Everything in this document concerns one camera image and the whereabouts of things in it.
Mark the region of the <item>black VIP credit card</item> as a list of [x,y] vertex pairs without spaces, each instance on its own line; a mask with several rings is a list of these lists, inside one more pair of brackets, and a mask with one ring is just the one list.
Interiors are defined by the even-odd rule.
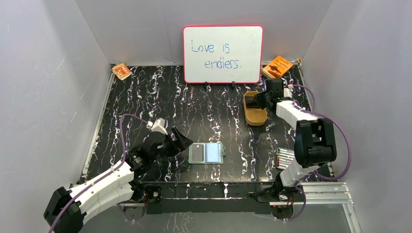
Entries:
[[194,163],[204,161],[204,145],[203,144],[193,144],[191,147],[191,161]]

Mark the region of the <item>green card holder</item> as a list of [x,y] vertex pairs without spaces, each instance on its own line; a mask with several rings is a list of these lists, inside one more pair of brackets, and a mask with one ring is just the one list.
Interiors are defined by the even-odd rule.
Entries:
[[[204,145],[204,161],[194,163],[191,161],[191,147],[193,144]],[[222,143],[193,143],[189,147],[189,163],[190,164],[223,164],[223,158],[225,157],[225,147]]]

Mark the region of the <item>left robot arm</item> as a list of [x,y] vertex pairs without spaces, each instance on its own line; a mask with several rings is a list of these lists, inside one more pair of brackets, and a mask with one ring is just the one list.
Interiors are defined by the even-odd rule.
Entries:
[[147,199],[140,176],[150,170],[156,159],[175,156],[192,144],[175,127],[171,134],[151,132],[107,171],[73,188],[56,189],[43,214],[49,231],[78,233],[87,221],[111,206]]

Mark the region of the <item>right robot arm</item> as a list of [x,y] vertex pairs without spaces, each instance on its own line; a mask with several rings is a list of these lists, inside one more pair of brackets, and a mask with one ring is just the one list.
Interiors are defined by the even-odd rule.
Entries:
[[280,201],[292,196],[296,183],[337,157],[332,121],[300,107],[292,98],[292,88],[285,87],[281,79],[270,79],[264,91],[245,96],[243,101],[245,110],[270,111],[295,130],[294,159],[274,183],[274,196]]

